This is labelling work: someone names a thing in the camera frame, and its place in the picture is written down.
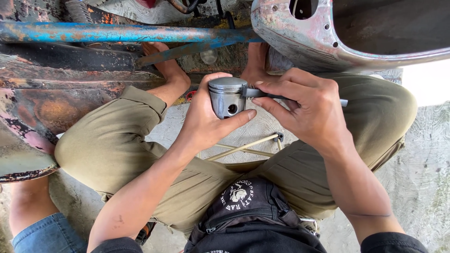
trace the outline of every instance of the blue metal bar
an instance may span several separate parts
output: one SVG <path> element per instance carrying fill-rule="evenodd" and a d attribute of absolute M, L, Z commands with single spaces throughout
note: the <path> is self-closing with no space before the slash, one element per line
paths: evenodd
<path fill-rule="evenodd" d="M 136 60 L 135 65 L 139 68 L 151 64 L 176 59 L 190 54 L 196 54 L 226 45 L 236 43 L 235 41 L 224 41 L 219 43 L 191 43 L 184 46 L 175 47 L 166 51 L 144 56 Z"/>
<path fill-rule="evenodd" d="M 0 22 L 0 42 L 264 42 L 253 30 L 87 23 Z"/>

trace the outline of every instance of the right hand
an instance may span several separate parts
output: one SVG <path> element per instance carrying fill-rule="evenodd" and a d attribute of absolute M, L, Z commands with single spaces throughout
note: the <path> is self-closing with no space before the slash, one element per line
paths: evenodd
<path fill-rule="evenodd" d="M 338 84 L 334 80 L 291 68 L 279 82 L 256 82 L 255 86 L 263 92 L 294 100 L 285 101 L 290 110 L 268 97 L 252 101 L 322 156 L 342 149 L 342 145 L 353 144 L 339 101 Z"/>

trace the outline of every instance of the left hand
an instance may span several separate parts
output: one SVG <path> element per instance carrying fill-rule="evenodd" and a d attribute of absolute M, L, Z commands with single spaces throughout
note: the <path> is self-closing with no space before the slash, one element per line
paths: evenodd
<path fill-rule="evenodd" d="M 189 146 L 193 154 L 212 147 L 237 128 L 247 124 L 256 116 L 256 110 L 242 111 L 220 120 L 212 110 L 208 82 L 219 77 L 232 77 L 227 73 L 206 75 L 192 98 L 183 127 L 174 144 Z"/>

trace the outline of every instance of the blue jeans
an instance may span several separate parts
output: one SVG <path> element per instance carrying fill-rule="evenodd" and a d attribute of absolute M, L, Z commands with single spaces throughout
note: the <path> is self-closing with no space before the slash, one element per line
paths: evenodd
<path fill-rule="evenodd" d="M 87 242 L 58 212 L 30 225 L 12 240 L 15 253 L 86 253 Z"/>

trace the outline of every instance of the hole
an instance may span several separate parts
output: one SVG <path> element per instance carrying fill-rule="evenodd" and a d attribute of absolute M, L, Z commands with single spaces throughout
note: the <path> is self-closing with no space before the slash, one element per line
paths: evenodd
<path fill-rule="evenodd" d="M 319 0 L 290 0 L 289 11 L 296 19 L 309 19 L 314 15 Z"/>
<path fill-rule="evenodd" d="M 228 113 L 230 115 L 235 114 L 238 111 L 238 107 L 235 104 L 232 104 L 228 107 Z"/>

